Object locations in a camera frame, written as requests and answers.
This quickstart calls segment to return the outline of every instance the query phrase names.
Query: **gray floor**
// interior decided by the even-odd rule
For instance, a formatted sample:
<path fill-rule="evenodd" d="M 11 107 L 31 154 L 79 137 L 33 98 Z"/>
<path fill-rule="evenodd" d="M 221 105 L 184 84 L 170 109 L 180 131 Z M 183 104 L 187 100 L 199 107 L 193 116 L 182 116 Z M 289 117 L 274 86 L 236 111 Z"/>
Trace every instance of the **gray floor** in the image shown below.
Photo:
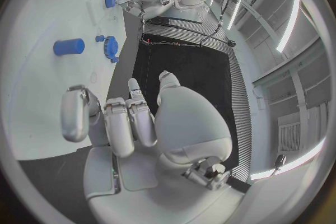
<path fill-rule="evenodd" d="M 138 50 L 140 19 L 124 13 L 127 39 L 111 81 L 108 98 L 128 98 Z M 75 153 L 43 160 L 21 161 L 22 168 L 38 191 L 62 214 L 77 224 L 95 224 L 83 191 L 83 172 L 90 147 Z"/>

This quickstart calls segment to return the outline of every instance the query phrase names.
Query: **blue cylinder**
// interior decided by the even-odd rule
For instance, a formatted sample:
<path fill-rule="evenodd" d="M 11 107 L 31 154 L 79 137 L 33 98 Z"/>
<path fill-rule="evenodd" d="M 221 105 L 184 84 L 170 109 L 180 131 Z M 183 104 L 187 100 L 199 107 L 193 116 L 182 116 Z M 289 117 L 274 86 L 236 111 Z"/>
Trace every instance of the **blue cylinder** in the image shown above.
<path fill-rule="evenodd" d="M 54 44 L 54 53 L 58 56 L 66 54 L 81 54 L 84 51 L 84 41 L 80 38 L 57 41 Z"/>

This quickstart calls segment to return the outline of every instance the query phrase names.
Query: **metal grating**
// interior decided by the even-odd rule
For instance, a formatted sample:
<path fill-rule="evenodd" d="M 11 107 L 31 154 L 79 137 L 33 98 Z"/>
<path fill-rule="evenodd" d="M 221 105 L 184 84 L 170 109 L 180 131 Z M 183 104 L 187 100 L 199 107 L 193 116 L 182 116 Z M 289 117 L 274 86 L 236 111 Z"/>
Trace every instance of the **metal grating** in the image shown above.
<path fill-rule="evenodd" d="M 297 151 L 300 149 L 300 122 L 279 126 L 280 151 Z"/>
<path fill-rule="evenodd" d="M 218 20 L 212 11 L 209 10 L 209 7 L 204 5 L 198 8 L 197 12 L 200 19 L 202 20 L 202 24 L 194 24 L 192 22 L 177 20 L 170 20 L 170 23 L 173 25 L 179 25 L 192 30 L 204 32 L 206 34 L 213 33 L 213 30 L 217 27 Z M 196 44 L 199 44 L 200 41 L 204 39 L 203 35 L 195 34 L 190 31 L 151 24 L 147 24 L 145 26 L 144 33 L 180 39 Z M 228 40 L 223 29 L 220 29 L 215 37 L 224 41 Z M 246 93 L 245 82 L 242 77 L 235 52 L 231 47 L 215 39 L 208 39 L 203 43 L 203 45 L 226 53 L 230 60 L 230 71 L 232 79 L 232 109 L 235 116 L 239 149 L 239 166 L 233 169 L 232 176 L 241 181 L 247 182 L 250 174 L 252 132 L 250 106 Z"/>

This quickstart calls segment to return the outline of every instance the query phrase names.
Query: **black floor mat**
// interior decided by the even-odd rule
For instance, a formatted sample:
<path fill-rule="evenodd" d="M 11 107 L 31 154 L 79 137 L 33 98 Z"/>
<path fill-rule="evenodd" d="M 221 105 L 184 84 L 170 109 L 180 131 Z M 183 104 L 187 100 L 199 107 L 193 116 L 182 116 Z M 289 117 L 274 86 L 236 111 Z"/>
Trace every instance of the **black floor mat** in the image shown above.
<path fill-rule="evenodd" d="M 233 144 L 232 153 L 223 164 L 228 170 L 238 166 L 238 141 L 231 105 L 231 73 L 227 54 L 207 47 L 139 44 L 133 77 L 138 81 L 153 115 L 158 108 L 158 76 L 164 70 L 173 73 L 182 86 L 203 95 L 222 115 L 230 129 Z"/>

